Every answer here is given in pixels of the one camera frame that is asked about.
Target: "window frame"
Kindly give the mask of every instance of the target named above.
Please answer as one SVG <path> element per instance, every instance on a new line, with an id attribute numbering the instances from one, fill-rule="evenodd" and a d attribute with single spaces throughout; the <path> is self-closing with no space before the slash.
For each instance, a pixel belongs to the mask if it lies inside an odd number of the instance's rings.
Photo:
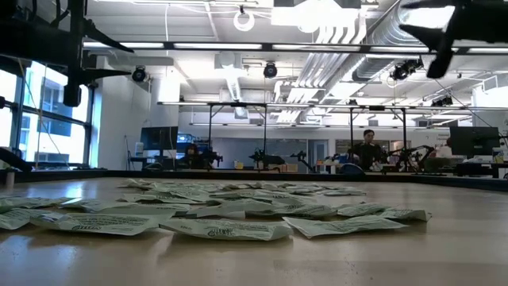
<path id="1" fill-rule="evenodd" d="M 25 75 L 27 75 L 27 68 L 26 66 L 23 67 Z M 13 116 L 12 124 L 11 124 L 11 134 L 10 134 L 10 147 L 18 149 L 20 140 L 21 140 L 21 132 L 22 132 L 22 121 L 23 121 L 23 113 L 27 114 L 39 114 L 39 110 L 36 108 L 33 108 L 31 106 L 26 106 L 23 104 L 25 101 L 25 89 L 26 89 L 26 83 L 25 79 L 17 76 L 16 80 L 16 95 L 14 102 L 6 101 L 6 107 L 11 110 L 11 114 Z M 79 126 L 83 126 L 85 129 L 85 142 L 84 142 L 84 150 L 83 150 L 83 162 L 82 163 L 68 163 L 68 166 L 70 167 L 84 167 L 88 166 L 90 163 L 90 138 L 91 138 L 91 119 L 92 119 L 92 110 L 93 110 L 93 104 L 94 104 L 94 96 L 95 96 L 95 87 L 89 86 L 88 87 L 88 105 L 87 105 L 87 119 L 86 121 L 81 121 L 78 119 L 70 118 L 65 115 L 57 114 L 54 112 L 42 110 L 42 118 L 50 118 L 59 120 L 61 122 L 67 122 L 71 124 L 76 124 Z M 35 165 L 35 162 L 27 162 L 29 164 Z M 64 162 L 44 162 L 44 166 L 49 167 L 61 167 L 61 166 L 67 166 Z"/>

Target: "security camera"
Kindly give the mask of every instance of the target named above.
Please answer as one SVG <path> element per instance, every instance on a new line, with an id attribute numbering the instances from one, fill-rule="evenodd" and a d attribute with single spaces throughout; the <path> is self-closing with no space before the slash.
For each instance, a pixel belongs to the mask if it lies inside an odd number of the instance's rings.
<path id="1" fill-rule="evenodd" d="M 263 74 L 267 79 L 275 78 L 277 76 L 277 68 L 275 67 L 275 63 L 267 63 L 267 66 L 264 67 Z"/>
<path id="2" fill-rule="evenodd" d="M 145 66 L 136 66 L 133 72 L 133 81 L 137 83 L 146 83 L 150 80 L 150 75 L 145 71 Z"/>

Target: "person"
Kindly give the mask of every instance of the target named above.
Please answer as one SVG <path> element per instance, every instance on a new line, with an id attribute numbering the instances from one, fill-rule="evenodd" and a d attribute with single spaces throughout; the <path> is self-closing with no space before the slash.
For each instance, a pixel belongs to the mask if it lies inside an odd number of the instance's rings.
<path id="1" fill-rule="evenodd" d="M 453 158 L 452 154 L 452 138 L 446 139 L 446 145 L 442 146 L 436 152 L 436 158 Z"/>
<path id="2" fill-rule="evenodd" d="M 196 144 L 189 144 L 185 148 L 185 156 L 180 161 L 188 168 L 203 169 L 205 168 L 205 161 L 199 155 L 198 146 Z"/>
<path id="3" fill-rule="evenodd" d="M 372 143 L 374 135 L 373 130 L 365 130 L 364 142 L 356 144 L 352 148 L 352 152 L 360 158 L 359 166 L 365 171 L 369 171 L 373 163 L 381 160 L 381 147 Z"/>

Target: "fluorescent light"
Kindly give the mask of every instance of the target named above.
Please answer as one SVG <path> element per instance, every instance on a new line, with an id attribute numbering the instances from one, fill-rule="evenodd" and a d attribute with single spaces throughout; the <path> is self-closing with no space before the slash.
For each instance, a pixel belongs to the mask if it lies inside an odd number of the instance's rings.
<path id="1" fill-rule="evenodd" d="M 109 46 L 99 42 L 84 42 L 84 48 L 109 48 Z"/>
<path id="2" fill-rule="evenodd" d="M 310 104 L 291 103 L 268 103 L 268 107 L 310 107 Z"/>
<path id="3" fill-rule="evenodd" d="M 164 48 L 163 43 L 120 43 L 127 48 Z"/>
<path id="4" fill-rule="evenodd" d="M 160 105 L 173 105 L 173 106 L 205 106 L 206 102 L 158 102 Z"/>
<path id="5" fill-rule="evenodd" d="M 298 51 L 324 51 L 324 52 L 358 52 L 359 46 L 351 45 L 328 45 L 328 44 L 274 44 L 274 50 L 298 50 Z"/>
<path id="6" fill-rule="evenodd" d="M 419 55 L 398 55 L 398 54 L 390 54 L 390 55 L 366 54 L 365 57 L 368 59 L 405 59 L 405 60 L 420 59 Z"/>
<path id="7" fill-rule="evenodd" d="M 370 52 L 428 52 L 427 47 L 397 47 L 397 46 L 386 46 L 386 47 L 372 47 Z"/>
<path id="8" fill-rule="evenodd" d="M 144 42 L 125 42 L 120 43 L 127 48 L 164 48 L 163 43 L 144 43 Z M 99 42 L 84 42 L 84 48 L 111 48 L 109 45 L 105 45 Z"/>
<path id="9" fill-rule="evenodd" d="M 485 53 L 508 53 L 508 48 L 470 48 L 468 53 L 485 52 Z"/>
<path id="10" fill-rule="evenodd" d="M 175 48 L 181 49 L 237 49 L 237 50 L 261 50 L 261 44 L 222 44 L 222 43 L 174 43 Z"/>

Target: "man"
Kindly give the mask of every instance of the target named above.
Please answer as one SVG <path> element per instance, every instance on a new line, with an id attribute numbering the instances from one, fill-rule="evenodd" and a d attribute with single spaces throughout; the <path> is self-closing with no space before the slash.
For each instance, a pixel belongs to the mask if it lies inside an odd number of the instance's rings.
<path id="1" fill-rule="evenodd" d="M 446 145 L 437 150 L 436 158 L 453 158 L 452 154 L 452 138 L 446 139 Z"/>
<path id="2" fill-rule="evenodd" d="M 374 135 L 373 130 L 365 130 L 364 142 L 352 148 L 352 152 L 360 158 L 359 166 L 365 171 L 369 171 L 374 162 L 381 160 L 381 147 L 372 144 Z"/>

